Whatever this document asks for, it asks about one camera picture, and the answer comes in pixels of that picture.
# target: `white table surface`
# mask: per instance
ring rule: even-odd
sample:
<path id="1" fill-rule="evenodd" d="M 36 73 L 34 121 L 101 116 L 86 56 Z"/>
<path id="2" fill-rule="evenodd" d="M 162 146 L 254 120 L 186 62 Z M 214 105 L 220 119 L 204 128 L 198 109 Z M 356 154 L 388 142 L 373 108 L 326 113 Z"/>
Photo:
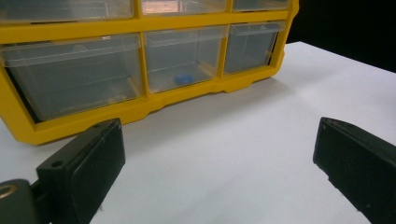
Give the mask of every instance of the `white table surface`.
<path id="1" fill-rule="evenodd" d="M 124 125 L 126 164 L 92 223 L 369 223 L 312 162 L 320 117 L 396 145 L 396 74 L 288 44 L 275 77 Z M 26 145 L 0 121 L 0 182 L 33 183 L 70 140 Z"/>

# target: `yellow storage organizer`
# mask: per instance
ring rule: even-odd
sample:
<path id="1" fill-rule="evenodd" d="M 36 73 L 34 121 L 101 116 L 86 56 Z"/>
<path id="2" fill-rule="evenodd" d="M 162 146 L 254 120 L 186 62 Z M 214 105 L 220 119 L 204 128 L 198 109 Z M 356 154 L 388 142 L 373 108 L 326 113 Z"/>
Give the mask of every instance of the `yellow storage organizer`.
<path id="1" fill-rule="evenodd" d="M 107 0 L 60 14 L 64 2 L 32 18 L 0 3 L 0 117 L 21 142 L 273 76 L 298 11 L 298 0 Z"/>

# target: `blue object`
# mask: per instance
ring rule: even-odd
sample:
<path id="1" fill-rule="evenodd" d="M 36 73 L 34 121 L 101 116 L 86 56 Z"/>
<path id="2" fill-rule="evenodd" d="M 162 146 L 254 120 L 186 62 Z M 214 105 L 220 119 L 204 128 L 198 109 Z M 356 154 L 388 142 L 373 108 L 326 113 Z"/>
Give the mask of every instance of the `blue object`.
<path id="1" fill-rule="evenodd" d="M 194 77 L 190 73 L 182 73 L 175 75 L 174 81 L 177 85 L 188 85 L 194 81 Z"/>

